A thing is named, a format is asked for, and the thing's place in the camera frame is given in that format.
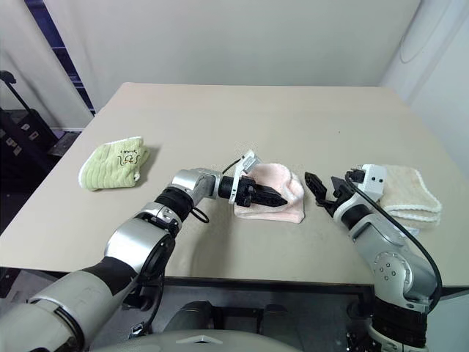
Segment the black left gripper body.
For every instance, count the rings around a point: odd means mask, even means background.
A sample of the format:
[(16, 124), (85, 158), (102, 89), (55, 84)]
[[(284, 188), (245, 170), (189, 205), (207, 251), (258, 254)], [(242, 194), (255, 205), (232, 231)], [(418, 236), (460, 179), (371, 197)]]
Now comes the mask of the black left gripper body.
[(235, 204), (250, 207), (256, 201), (256, 182), (253, 178), (242, 176), (237, 185)]

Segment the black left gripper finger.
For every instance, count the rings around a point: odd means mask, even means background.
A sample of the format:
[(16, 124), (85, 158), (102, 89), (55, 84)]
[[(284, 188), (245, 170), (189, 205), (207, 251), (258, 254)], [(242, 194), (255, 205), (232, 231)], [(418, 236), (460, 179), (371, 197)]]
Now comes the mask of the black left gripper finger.
[(274, 188), (263, 185), (256, 185), (256, 199), (257, 200), (275, 200), (281, 199), (282, 195)]
[(268, 207), (281, 207), (288, 203), (282, 196), (279, 195), (261, 195), (256, 196), (256, 204)]

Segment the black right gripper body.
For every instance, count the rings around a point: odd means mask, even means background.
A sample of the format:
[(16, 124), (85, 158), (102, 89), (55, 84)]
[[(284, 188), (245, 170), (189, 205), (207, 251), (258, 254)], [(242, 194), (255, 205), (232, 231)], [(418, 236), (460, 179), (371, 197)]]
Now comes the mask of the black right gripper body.
[(317, 202), (316, 204), (324, 208), (326, 212), (333, 217), (337, 209), (343, 205), (346, 201), (350, 200), (354, 195), (355, 191), (347, 184), (347, 192), (342, 195), (333, 195), (335, 200), (325, 200), (324, 202)]

